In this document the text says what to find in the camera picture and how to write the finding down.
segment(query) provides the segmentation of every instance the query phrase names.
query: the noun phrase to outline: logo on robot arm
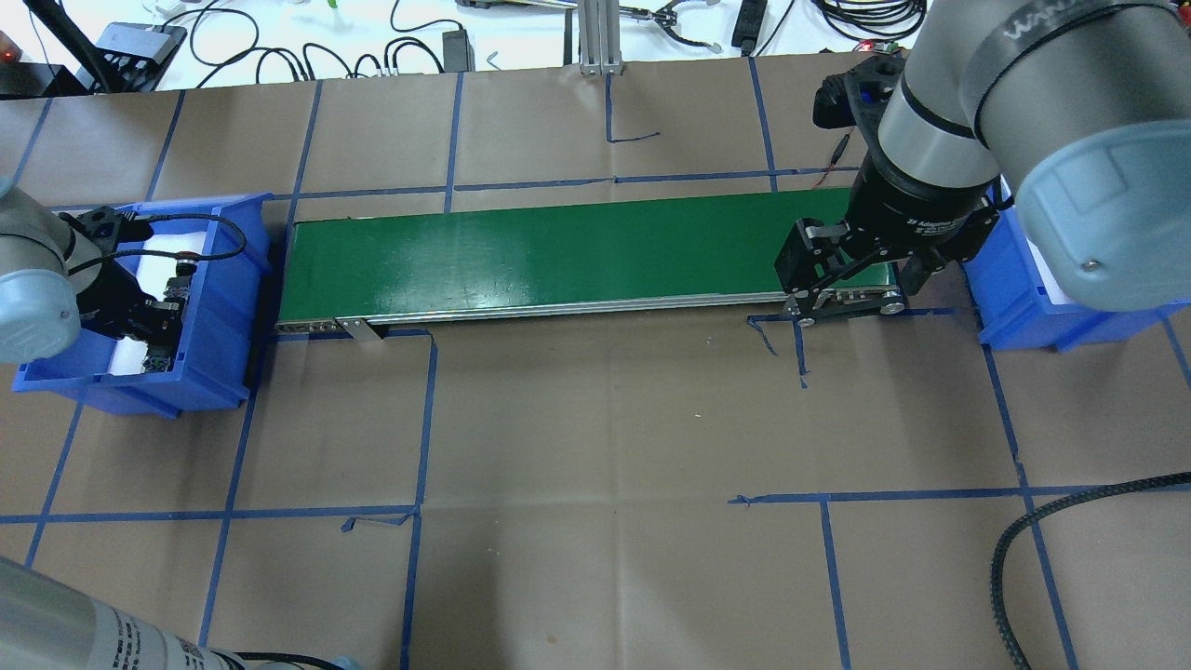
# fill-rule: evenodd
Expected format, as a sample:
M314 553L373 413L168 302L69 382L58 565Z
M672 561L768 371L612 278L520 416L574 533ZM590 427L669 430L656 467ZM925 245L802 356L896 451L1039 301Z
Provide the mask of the logo on robot arm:
M1053 19L1055 14L1061 14L1077 4L1079 0L1058 0L1049 4L1035 2L1024 7L1023 11L1010 18L1010 23L1005 24L1005 37L1015 40L1021 39L1022 36Z

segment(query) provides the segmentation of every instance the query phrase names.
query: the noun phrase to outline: blue crate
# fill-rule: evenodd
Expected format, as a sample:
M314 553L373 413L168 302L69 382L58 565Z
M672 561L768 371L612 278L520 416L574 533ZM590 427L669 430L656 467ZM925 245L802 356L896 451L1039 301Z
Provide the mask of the blue crate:
M232 409L248 399L244 372L252 337L261 277L269 271L269 238L261 206L272 193L191 200L138 202L120 207L145 215L204 212L227 217L248 237L243 253L200 262L191 280L182 338L170 372L108 375L116 342L89 330L61 355L20 367L13 390L52 392L98 411L127 415L156 414L174 419L182 412ZM154 224L157 233L206 232L204 253L230 251L238 239L227 226L210 219L177 219ZM136 249L141 242L120 244ZM137 271L141 256L118 258Z
M1012 208L964 269L984 319L980 342L993 350L1066 352L1092 343L1118 343L1189 303L1176 300L1153 309L1102 312L1053 302Z

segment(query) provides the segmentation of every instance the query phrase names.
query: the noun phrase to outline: green conveyor belt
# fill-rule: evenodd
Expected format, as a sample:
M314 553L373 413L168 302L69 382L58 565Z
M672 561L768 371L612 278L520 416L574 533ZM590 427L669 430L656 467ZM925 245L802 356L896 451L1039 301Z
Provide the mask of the green conveyor belt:
M831 188L299 223L280 321L447 320L631 308L659 298L673 306L773 296L781 289L773 259L794 220L834 223L847 201L847 188ZM878 265L844 284L888 283L890 268Z

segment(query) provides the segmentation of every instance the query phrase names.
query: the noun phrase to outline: robotic arm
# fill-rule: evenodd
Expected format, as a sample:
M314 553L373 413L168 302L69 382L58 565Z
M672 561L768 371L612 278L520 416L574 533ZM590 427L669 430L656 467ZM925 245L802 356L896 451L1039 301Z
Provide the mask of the robotic arm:
M0 363L56 356L86 327L146 343L144 371L168 371L194 259L179 261L164 300L142 290L119 263L106 262L118 242L151 237L149 223L111 207L55 217L0 177Z
M915 294L979 251L1004 174L1059 284L1105 311L1191 296L1191 42L1166 0L937 0L903 61L828 77L822 127L868 155L836 225L802 219L774 267L802 318L874 312L823 295L905 259Z

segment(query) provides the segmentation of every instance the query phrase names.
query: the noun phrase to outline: black pole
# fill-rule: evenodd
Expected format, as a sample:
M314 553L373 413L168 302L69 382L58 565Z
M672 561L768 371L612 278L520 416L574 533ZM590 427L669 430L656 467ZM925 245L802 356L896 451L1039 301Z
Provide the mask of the black pole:
M87 39L87 36L79 30L66 11L54 0L25 0L29 11L37 14L37 18L50 29L54 37L70 51L70 55L79 60L83 69L95 79L99 89L104 93L119 93L124 89L124 79L116 70L112 63L104 58L102 52Z

